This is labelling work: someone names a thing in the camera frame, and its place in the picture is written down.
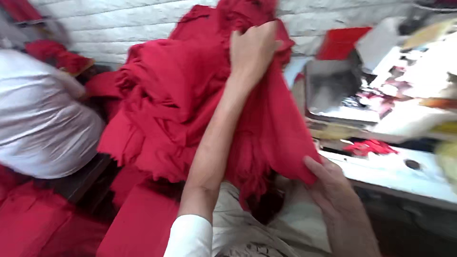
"white sleeve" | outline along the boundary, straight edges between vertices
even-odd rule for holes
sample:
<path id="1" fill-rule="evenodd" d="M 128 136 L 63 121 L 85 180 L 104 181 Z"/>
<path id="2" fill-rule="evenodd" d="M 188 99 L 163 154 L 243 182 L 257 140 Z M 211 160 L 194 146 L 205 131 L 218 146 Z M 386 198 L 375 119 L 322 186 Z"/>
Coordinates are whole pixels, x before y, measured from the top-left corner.
<path id="1" fill-rule="evenodd" d="M 164 257 L 210 257 L 212 245 L 211 223 L 197 215 L 183 215 L 171 226 Z"/>

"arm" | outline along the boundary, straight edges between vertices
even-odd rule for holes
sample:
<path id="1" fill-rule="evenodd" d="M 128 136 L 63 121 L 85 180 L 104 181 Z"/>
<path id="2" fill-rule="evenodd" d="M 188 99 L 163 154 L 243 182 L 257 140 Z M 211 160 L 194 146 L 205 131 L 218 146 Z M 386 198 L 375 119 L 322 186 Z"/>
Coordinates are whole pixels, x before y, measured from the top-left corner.
<path id="1" fill-rule="evenodd" d="M 277 48 L 276 23 L 232 33 L 232 72 L 222 98 L 197 148 L 189 170 L 178 216 L 195 214 L 212 223 L 219 187 L 225 175 L 233 134 L 244 103 L 263 77 Z"/>
<path id="2" fill-rule="evenodd" d="M 85 100 L 85 88 L 74 77 L 55 68 L 52 70 L 52 75 L 73 99 L 80 102 Z"/>
<path id="3" fill-rule="evenodd" d="M 322 210 L 333 255 L 381 257 L 370 220 L 342 169 L 321 159 L 322 165 L 307 157 L 305 164 L 318 177 L 309 191 Z"/>

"fabric stack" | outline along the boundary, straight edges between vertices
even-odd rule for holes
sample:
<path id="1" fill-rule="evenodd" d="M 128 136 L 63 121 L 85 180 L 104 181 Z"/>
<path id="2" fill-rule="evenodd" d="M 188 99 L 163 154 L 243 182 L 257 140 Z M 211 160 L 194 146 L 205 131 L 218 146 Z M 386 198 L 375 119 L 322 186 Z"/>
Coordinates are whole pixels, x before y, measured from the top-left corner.
<path id="1" fill-rule="evenodd" d="M 150 172 L 154 180 L 186 180 L 230 75 L 231 32 L 275 20 L 275 7 L 276 0 L 196 5 L 168 39 L 132 46 L 118 71 L 86 84 L 90 96 L 109 101 L 111 120 L 98 150 L 120 166 Z M 272 169 L 306 183 L 315 180 L 302 159 L 319 157 L 282 76 L 294 42 L 281 21 L 276 38 L 283 44 L 246 103 L 228 159 L 226 179 L 241 189 L 242 199 L 258 199 Z"/>

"red fabric scrap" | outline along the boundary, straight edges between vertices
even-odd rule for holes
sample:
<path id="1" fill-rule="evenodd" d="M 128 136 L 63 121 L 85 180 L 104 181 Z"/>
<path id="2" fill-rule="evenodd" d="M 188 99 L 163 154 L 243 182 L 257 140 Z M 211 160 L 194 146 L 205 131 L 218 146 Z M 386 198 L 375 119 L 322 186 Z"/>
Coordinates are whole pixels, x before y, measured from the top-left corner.
<path id="1" fill-rule="evenodd" d="M 328 30 L 316 55 L 317 60 L 346 60 L 357 41 L 372 27 L 352 27 Z"/>
<path id="2" fill-rule="evenodd" d="M 179 203 L 144 184 L 135 186 L 111 224 L 97 257 L 162 257 Z"/>
<path id="3" fill-rule="evenodd" d="M 55 60 L 55 67 L 77 76 L 94 64 L 90 58 L 67 51 L 64 45 L 47 39 L 39 39 L 25 45 L 29 55 L 47 62 Z"/>
<path id="4" fill-rule="evenodd" d="M 0 4 L 17 22 L 43 19 L 27 0 L 0 0 Z"/>
<path id="5" fill-rule="evenodd" d="M 2 256 L 93 256 L 107 225 L 74 213 L 74 207 L 52 190 L 32 182 L 8 192 L 0 207 Z"/>
<path id="6" fill-rule="evenodd" d="M 359 156 L 367 156 L 369 152 L 381 155 L 398 153 L 398 151 L 392 149 L 388 144 L 375 139 L 356 142 L 353 145 L 343 148 L 343 150 Z"/>
<path id="7" fill-rule="evenodd" d="M 186 180 L 197 146 L 220 100 L 230 74 L 229 39 L 233 30 L 275 20 L 276 0 L 221 0 L 216 8 L 196 5 L 181 18 L 169 39 L 132 46 L 113 84 L 88 83 L 88 91 L 121 95 L 119 111 L 109 122 L 98 150 L 118 165 L 135 165 L 154 180 Z M 278 21 L 280 51 L 253 90 L 235 131 L 226 179 L 243 199 L 266 191 L 273 169 L 311 184 L 315 176 L 303 165 L 319 160 L 311 135 L 283 76 L 293 41 Z"/>

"white brick wall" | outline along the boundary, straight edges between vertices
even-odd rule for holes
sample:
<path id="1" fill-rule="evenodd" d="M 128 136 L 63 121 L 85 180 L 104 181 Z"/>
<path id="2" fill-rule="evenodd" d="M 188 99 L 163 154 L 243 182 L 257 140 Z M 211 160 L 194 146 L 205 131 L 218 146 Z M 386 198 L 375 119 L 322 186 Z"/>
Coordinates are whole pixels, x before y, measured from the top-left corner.
<path id="1" fill-rule="evenodd" d="M 218 0 L 30 0 L 68 31 L 70 50 L 103 62 L 124 62 L 127 49 L 166 38 L 175 23 L 196 5 Z M 404 15 L 410 0 L 279 0 L 277 15 L 296 42 L 296 53 L 313 55 L 325 31 L 371 26 Z"/>

